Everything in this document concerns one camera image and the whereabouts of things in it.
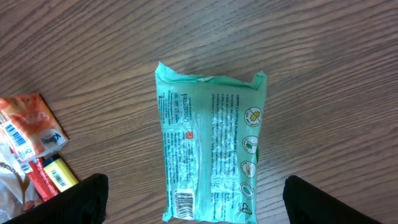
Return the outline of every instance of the wet wipes package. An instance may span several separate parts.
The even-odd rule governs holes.
[[[155,78],[167,186],[163,220],[257,223],[266,75],[245,83],[181,75],[159,63]]]

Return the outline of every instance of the plastic bag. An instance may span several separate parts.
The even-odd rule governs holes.
[[[58,151],[68,142],[38,93],[0,98],[0,134],[23,162]]]
[[[267,77],[180,75],[159,63],[167,186],[163,220],[257,223],[257,144]]]
[[[18,157],[14,156],[9,145],[0,137],[0,223],[41,203]]]

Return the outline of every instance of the wooden table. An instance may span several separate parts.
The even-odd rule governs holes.
[[[158,61],[244,81],[264,70],[259,223],[289,222],[292,174],[398,223],[396,12],[378,0],[2,0],[0,94],[41,93],[74,173],[108,175],[105,223],[162,223]]]

